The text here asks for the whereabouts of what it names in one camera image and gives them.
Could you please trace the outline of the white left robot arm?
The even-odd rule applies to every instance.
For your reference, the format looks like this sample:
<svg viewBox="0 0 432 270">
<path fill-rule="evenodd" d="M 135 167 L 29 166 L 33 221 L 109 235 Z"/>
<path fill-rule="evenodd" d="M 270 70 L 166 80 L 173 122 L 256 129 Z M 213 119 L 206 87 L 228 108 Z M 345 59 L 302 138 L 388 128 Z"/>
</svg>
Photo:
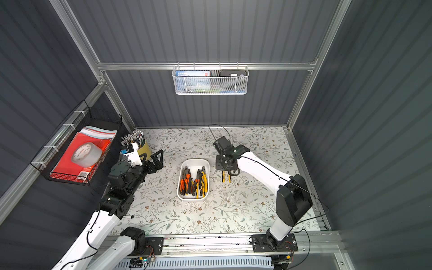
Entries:
<svg viewBox="0 0 432 270">
<path fill-rule="evenodd" d="M 163 169 L 163 155 L 164 151 L 159 150 L 143 165 L 132 166 L 122 161 L 111 168 L 99 207 L 54 269 L 112 270 L 126 256 L 142 254 L 146 250 L 145 232 L 134 227 L 124 230 L 108 250 L 100 252 L 100 246 L 109 232 L 128 214 L 135 192 L 145 182 L 146 176 Z"/>
</svg>

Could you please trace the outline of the orange long nose pliers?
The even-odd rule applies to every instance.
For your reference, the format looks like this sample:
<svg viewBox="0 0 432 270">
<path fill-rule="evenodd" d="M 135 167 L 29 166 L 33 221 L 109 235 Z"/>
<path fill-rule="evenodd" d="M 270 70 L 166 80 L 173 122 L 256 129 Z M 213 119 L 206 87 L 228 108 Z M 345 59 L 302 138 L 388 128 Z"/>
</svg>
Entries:
<svg viewBox="0 0 432 270">
<path fill-rule="evenodd" d="M 181 174 L 181 179 L 180 179 L 180 185 L 179 185 L 179 192 L 180 195 L 185 196 L 186 194 L 186 184 L 185 184 L 185 180 L 186 180 L 186 173 L 188 171 L 188 167 L 184 167 L 182 169 L 182 174 Z"/>
</svg>

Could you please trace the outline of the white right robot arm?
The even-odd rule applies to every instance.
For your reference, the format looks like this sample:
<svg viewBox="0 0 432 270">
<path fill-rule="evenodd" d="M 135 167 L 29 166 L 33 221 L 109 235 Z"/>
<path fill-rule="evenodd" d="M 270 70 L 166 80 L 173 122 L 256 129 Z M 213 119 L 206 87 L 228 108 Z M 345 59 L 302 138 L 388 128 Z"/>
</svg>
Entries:
<svg viewBox="0 0 432 270">
<path fill-rule="evenodd" d="M 276 219 L 266 232 L 267 245 L 275 250 L 285 242 L 295 225 L 313 206 L 305 179 L 283 173 L 260 160 L 247 147 L 214 143 L 218 152 L 216 169 L 235 176 L 248 173 L 268 188 L 276 198 Z"/>
</svg>

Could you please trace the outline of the orange handled cutting pliers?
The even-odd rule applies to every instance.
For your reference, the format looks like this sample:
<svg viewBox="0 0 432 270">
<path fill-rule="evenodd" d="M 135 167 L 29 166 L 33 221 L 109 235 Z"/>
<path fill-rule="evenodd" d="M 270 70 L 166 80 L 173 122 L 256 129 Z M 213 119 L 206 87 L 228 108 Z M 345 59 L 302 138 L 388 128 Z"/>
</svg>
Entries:
<svg viewBox="0 0 432 270">
<path fill-rule="evenodd" d="M 198 169 L 195 184 L 194 184 L 194 191 L 195 191 L 195 198 L 198 199 L 200 196 L 201 191 L 201 180 L 202 180 L 202 173 L 201 170 Z"/>
</svg>

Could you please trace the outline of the white plastic storage box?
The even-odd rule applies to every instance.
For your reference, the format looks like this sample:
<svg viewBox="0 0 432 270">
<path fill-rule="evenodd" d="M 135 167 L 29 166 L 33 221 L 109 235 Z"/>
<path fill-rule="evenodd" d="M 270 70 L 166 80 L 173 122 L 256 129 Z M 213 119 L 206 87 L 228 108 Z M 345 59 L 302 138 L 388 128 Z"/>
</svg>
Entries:
<svg viewBox="0 0 432 270">
<path fill-rule="evenodd" d="M 188 167 L 189 171 L 192 174 L 193 179 L 195 180 L 198 169 L 201 169 L 203 166 L 205 166 L 207 179 L 208 179 L 208 193 L 207 193 L 207 195 L 204 198 L 200 198 L 200 199 L 196 199 L 195 196 L 192 196 L 192 195 L 185 195 L 185 196 L 180 195 L 179 185 L 180 185 L 182 169 L 184 167 Z M 188 202 L 194 202 L 194 203 L 201 202 L 207 198 L 209 191 L 210 191 L 210 164 L 209 164 L 209 162 L 207 160 L 204 160 L 204 159 L 189 159 L 189 160 L 186 160 L 185 162 L 183 162 L 181 165 L 180 176 L 179 176 L 178 185 L 177 185 L 177 196 L 180 198 L 180 200 L 188 201 Z"/>
</svg>

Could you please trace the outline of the large yellow black pliers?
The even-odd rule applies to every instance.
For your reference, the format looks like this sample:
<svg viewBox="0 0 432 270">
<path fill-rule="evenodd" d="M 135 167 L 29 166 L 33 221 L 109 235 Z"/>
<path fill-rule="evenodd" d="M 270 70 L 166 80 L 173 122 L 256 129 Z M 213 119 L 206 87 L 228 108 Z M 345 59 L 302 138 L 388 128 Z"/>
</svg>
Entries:
<svg viewBox="0 0 432 270">
<path fill-rule="evenodd" d="M 207 179 L 205 166 L 203 166 L 200 170 L 202 173 L 202 180 L 201 180 L 201 191 L 200 191 L 199 199 L 204 198 L 208 193 L 208 179 Z"/>
</svg>

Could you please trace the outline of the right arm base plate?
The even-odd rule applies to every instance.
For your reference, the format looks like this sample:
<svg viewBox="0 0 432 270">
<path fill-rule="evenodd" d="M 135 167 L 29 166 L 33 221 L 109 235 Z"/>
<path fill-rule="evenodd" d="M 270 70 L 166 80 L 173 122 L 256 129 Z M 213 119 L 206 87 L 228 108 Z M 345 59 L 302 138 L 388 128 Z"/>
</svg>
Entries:
<svg viewBox="0 0 432 270">
<path fill-rule="evenodd" d="M 292 253 L 298 251 L 297 241 L 294 234 L 288 234 L 281 241 L 277 241 L 272 235 L 252 235 L 249 237 L 254 253 L 284 252 Z"/>
</svg>

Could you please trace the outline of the small yellow handled pliers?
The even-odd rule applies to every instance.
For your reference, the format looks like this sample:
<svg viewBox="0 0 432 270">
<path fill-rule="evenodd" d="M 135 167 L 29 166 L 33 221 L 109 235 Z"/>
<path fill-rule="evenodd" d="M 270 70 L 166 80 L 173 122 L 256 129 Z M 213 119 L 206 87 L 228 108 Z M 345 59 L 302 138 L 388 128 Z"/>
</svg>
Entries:
<svg viewBox="0 0 432 270">
<path fill-rule="evenodd" d="M 225 183 L 225 182 L 231 183 L 232 182 L 231 181 L 231 175 L 229 174 L 229 172 L 227 172 L 227 171 L 222 172 L 222 182 L 223 183 Z"/>
</svg>

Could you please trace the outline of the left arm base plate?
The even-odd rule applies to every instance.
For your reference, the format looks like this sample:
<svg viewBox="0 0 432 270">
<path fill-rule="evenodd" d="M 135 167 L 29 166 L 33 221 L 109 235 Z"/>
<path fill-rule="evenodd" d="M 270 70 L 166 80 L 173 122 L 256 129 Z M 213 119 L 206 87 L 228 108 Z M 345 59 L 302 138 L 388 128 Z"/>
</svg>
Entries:
<svg viewBox="0 0 432 270">
<path fill-rule="evenodd" d="M 130 256 L 158 256 L 162 254 L 163 245 L 163 237 L 141 237 L 135 240 L 135 248 Z"/>
</svg>

